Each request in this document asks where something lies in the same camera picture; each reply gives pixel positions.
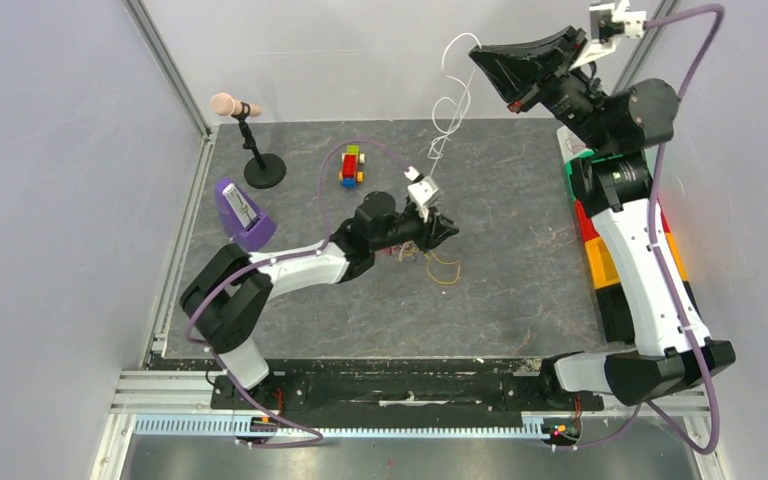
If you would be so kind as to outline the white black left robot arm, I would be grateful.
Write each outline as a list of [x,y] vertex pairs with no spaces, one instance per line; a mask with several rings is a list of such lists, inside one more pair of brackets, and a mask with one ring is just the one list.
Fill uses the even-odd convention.
[[186,335],[215,355],[241,401],[250,408],[264,407],[273,398],[274,383],[252,335],[270,300],[311,286],[346,283],[368,271],[381,250],[414,243],[428,252],[458,232],[454,221],[435,207],[409,201],[397,211],[393,196],[375,191],[319,244],[248,252],[228,243],[180,296],[180,308],[190,320]]

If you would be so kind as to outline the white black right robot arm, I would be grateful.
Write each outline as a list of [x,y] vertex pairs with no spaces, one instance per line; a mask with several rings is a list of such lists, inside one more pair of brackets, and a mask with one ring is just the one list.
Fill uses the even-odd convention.
[[630,311],[631,349],[544,361],[537,392],[551,408],[578,392],[635,406],[701,385],[736,360],[731,342],[711,336],[684,286],[645,159],[648,147],[673,137],[679,96],[656,78],[605,93],[577,64],[585,44],[584,31],[568,27],[469,53],[509,110],[542,105],[584,143],[587,155],[570,163],[570,186],[606,246]]

